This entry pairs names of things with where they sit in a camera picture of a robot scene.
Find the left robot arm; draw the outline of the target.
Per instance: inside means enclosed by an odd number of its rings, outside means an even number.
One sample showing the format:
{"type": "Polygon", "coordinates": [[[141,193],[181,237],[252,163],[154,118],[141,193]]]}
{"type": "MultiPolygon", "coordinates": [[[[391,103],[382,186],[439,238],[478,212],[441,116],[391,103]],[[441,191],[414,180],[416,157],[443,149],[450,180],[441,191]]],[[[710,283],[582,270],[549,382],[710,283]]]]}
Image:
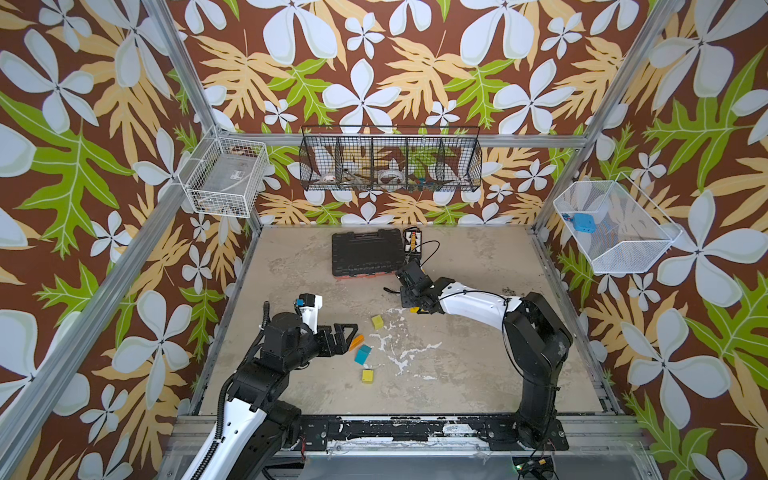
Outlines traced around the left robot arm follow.
{"type": "Polygon", "coordinates": [[[280,450],[300,439],[301,409],[280,396],[290,374],[317,357],[346,354],[355,323],[318,323],[322,297],[304,293],[288,312],[263,304],[259,333],[221,387],[211,433],[185,479],[255,479],[280,450]]]}

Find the lime cube block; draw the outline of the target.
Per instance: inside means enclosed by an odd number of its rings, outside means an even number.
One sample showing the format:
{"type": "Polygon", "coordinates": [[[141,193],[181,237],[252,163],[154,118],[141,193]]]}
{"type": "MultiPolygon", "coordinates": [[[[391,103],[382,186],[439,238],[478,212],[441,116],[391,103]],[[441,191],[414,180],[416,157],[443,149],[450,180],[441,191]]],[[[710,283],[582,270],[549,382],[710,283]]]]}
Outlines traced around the lime cube block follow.
{"type": "Polygon", "coordinates": [[[371,321],[375,330],[379,330],[384,326],[384,321],[381,315],[374,316],[371,321]]]}

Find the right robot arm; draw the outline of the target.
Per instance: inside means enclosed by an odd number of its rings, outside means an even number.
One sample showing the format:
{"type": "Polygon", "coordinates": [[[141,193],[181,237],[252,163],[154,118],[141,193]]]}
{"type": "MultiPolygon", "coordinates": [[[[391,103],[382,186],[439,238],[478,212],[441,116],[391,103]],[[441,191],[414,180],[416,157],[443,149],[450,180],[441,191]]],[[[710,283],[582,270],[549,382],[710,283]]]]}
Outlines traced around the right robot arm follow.
{"type": "Polygon", "coordinates": [[[401,267],[396,277],[404,307],[417,307],[421,314],[465,317],[502,333],[505,350],[522,378],[518,441],[530,448],[545,445],[555,425],[559,376],[573,335],[544,296],[504,296],[447,277],[432,280],[417,261],[401,267]]]}

